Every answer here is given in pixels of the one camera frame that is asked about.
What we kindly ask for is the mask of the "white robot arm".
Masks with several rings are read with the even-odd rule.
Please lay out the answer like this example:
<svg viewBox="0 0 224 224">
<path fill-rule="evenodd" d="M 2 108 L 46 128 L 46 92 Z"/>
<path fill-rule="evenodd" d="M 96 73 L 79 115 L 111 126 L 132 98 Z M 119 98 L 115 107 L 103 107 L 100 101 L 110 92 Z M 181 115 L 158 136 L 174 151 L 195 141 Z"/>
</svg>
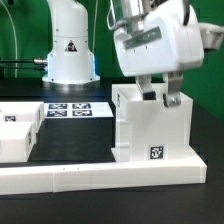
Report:
<svg viewBox="0 0 224 224">
<path fill-rule="evenodd" d="M 94 54 L 88 47 L 88 13 L 76 0 L 47 0 L 53 48 L 47 55 L 49 87 L 71 88 L 97 81 Z M 110 0 L 107 25 L 121 71 L 132 76 L 145 100 L 155 99 L 151 76 L 167 84 L 164 104 L 181 103 L 183 72 L 202 64 L 199 23 L 189 0 Z"/>
</svg>

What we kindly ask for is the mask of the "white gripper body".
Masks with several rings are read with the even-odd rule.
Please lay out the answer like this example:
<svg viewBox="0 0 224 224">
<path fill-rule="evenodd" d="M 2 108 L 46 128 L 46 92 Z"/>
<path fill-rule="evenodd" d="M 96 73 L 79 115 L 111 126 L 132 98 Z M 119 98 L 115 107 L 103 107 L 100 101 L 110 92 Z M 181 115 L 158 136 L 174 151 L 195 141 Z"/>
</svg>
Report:
<svg viewBox="0 0 224 224">
<path fill-rule="evenodd" d="M 168 0 L 144 18 L 144 31 L 137 36 L 118 28 L 114 43 L 122 73 L 139 76 L 200 67 L 203 44 L 196 13 L 189 9 L 187 25 L 183 0 Z"/>
</svg>

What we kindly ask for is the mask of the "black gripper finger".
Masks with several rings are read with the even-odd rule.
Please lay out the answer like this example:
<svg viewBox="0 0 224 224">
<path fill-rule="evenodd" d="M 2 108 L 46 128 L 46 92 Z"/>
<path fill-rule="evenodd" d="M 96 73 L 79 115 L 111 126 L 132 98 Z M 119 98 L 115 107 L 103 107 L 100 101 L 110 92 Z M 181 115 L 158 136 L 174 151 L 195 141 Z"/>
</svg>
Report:
<svg viewBox="0 0 224 224">
<path fill-rule="evenodd" d="M 163 75 L 165 90 L 163 93 L 164 105 L 176 107 L 181 104 L 181 87 L 183 84 L 183 73 L 181 71 L 168 72 Z"/>
<path fill-rule="evenodd" d="M 143 100 L 156 99 L 156 92 L 152 88 L 150 75 L 137 76 L 136 84 L 140 90 Z"/>
</svg>

